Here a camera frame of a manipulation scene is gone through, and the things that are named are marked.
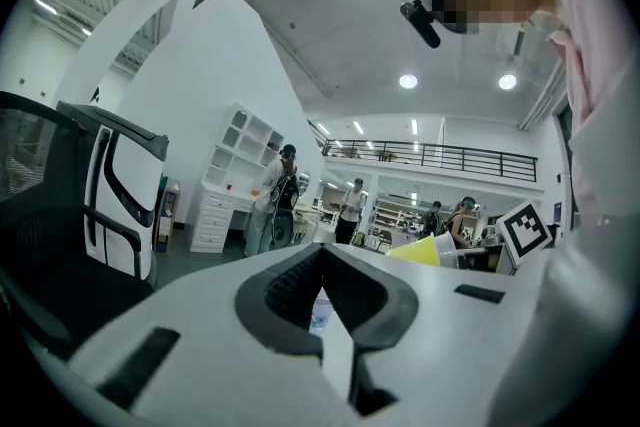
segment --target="ceiling light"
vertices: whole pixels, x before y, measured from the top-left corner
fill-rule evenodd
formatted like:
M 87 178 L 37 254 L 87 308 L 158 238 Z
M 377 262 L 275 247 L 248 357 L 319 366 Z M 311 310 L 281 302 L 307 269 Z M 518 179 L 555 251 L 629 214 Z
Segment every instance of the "ceiling light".
M 498 85 L 501 89 L 513 89 L 517 82 L 515 75 L 508 74 L 500 77 Z
M 49 4 L 45 4 L 41 0 L 35 0 L 35 1 L 36 1 L 36 4 L 38 4 L 41 8 L 46 9 L 47 11 L 49 11 L 50 13 L 53 13 L 54 15 L 58 14 L 58 12 L 54 8 L 52 8 Z
M 400 86 L 405 89 L 413 89 L 418 85 L 418 79 L 415 75 L 403 75 L 400 77 Z

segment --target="yellow object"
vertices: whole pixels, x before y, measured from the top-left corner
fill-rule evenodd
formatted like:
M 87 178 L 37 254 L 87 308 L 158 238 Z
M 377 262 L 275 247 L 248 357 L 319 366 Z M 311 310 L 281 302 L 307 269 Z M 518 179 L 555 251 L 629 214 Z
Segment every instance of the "yellow object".
M 387 256 L 407 260 L 408 262 L 440 267 L 440 259 L 438 258 L 438 251 L 433 237 L 427 237 L 405 246 L 391 249 L 387 252 Z

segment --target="floor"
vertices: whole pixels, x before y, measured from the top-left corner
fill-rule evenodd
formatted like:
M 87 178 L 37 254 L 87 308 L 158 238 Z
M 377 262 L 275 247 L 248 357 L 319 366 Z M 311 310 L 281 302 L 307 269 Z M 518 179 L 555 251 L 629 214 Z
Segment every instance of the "floor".
M 156 253 L 158 263 L 158 288 L 172 281 L 225 263 L 236 262 L 244 258 L 244 239 L 242 232 L 230 231 L 222 253 L 192 253 L 184 230 L 174 230 L 168 253 Z

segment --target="office chair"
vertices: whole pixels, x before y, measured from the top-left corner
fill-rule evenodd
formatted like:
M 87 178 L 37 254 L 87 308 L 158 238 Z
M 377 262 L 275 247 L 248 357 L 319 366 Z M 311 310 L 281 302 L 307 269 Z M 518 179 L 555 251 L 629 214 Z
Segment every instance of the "office chair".
M 53 109 L 0 92 L 0 283 L 22 327 L 63 359 L 152 293 L 138 233 L 84 205 L 82 134 Z M 87 256 L 84 216 L 131 245 L 135 277 Z

